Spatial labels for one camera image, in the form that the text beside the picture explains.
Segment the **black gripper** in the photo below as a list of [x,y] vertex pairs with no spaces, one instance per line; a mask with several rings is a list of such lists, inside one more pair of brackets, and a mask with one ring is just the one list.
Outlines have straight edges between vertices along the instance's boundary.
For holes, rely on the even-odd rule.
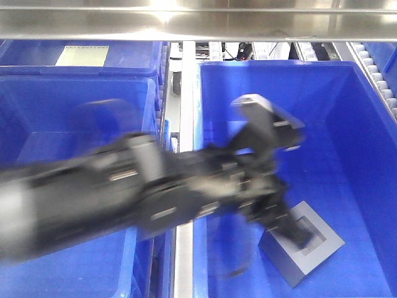
[[[141,239],[228,212],[242,214],[299,249],[312,239],[284,201],[286,185],[274,170],[275,151],[298,148],[305,125],[260,94],[244,94],[231,106],[246,124],[227,148],[171,153],[149,142],[136,149],[136,167],[144,182],[136,220]],[[237,154],[243,149],[252,153]]]

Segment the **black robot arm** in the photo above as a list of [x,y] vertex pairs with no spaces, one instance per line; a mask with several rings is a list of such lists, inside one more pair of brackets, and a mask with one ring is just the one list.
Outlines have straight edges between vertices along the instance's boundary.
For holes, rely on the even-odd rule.
[[129,133],[70,160],[1,171],[1,261],[20,263],[128,227],[143,238],[237,212],[304,248],[312,234],[284,201],[275,152],[300,146],[303,124],[259,94],[232,102],[245,125],[223,147],[173,153]]

